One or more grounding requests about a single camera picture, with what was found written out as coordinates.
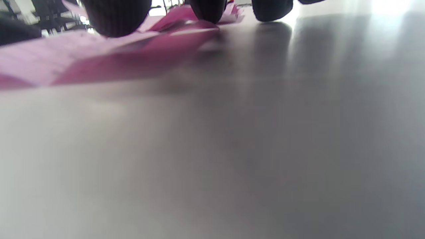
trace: pink paper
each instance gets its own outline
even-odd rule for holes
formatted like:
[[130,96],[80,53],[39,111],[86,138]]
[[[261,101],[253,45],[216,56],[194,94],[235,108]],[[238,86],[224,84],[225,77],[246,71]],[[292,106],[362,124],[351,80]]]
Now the pink paper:
[[[227,22],[237,19],[235,8],[227,6]],[[165,63],[181,63],[182,57],[194,52],[219,30],[212,23],[197,21],[189,6],[175,8],[165,17],[149,17],[147,23],[152,25],[145,27],[150,31],[139,29],[121,38],[107,39],[81,30],[0,47],[0,82],[15,78],[44,86],[72,82],[75,76],[83,79],[90,72],[108,78],[113,72],[125,73],[126,65],[137,62],[143,64],[135,67],[135,72],[157,70]],[[117,59],[126,63],[119,64]]]
[[62,0],[63,5],[65,5],[66,8],[68,8],[69,11],[78,14],[80,16],[88,17],[88,14],[84,8],[81,8],[78,5],[72,4],[68,1]]

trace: pink sheet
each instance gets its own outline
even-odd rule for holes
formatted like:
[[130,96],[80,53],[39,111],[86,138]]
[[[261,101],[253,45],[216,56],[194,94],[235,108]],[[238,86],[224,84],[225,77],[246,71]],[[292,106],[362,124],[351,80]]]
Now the pink sheet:
[[[230,4],[224,15],[235,15],[233,11],[236,6],[229,7]],[[151,65],[146,70],[154,69],[151,63],[159,59],[163,62],[179,59],[173,62],[178,63],[182,60],[180,56],[196,50],[218,30],[211,23],[197,21],[192,9],[182,6],[165,17],[149,18],[137,32],[121,38],[107,39],[86,31],[72,31],[56,37],[8,45],[0,48],[0,88],[2,83],[11,79],[45,86],[71,82],[75,76],[84,78],[83,75],[90,71],[102,75],[105,71],[105,64],[99,65],[102,60],[109,62],[108,68],[122,72],[113,67],[119,65],[113,63],[117,55],[121,61],[123,57],[137,58],[138,62]]]

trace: gray floor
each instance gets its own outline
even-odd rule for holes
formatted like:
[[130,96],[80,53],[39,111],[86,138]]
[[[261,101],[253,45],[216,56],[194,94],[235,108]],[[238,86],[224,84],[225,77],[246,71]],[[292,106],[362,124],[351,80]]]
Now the gray floor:
[[423,238],[425,15],[244,21],[161,80],[1,93],[0,238]]

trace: black chair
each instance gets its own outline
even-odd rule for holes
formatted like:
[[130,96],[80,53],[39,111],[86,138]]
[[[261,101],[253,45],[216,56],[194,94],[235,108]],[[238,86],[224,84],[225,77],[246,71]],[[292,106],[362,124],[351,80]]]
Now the black chair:
[[[77,4],[75,0],[69,0],[68,2]],[[40,22],[36,25],[41,29],[45,29],[51,33],[53,29],[57,32],[62,30],[76,30],[76,29],[87,29],[87,25],[84,25],[76,17],[62,17],[61,14],[69,12],[69,10],[63,5],[61,0],[32,0],[35,8],[34,15],[40,17]],[[74,23],[74,26],[68,28],[67,23]]]
[[41,30],[47,30],[49,34],[55,29],[56,32],[61,31],[60,24],[55,20],[53,12],[50,10],[48,0],[31,0],[35,8],[34,15],[40,18],[40,21],[35,24]]

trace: glossy floor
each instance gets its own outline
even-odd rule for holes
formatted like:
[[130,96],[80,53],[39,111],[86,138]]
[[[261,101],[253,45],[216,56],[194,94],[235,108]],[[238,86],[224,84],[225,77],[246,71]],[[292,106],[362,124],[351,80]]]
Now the glossy floor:
[[0,92],[0,237],[423,238],[424,3],[388,2],[247,8],[161,79]]

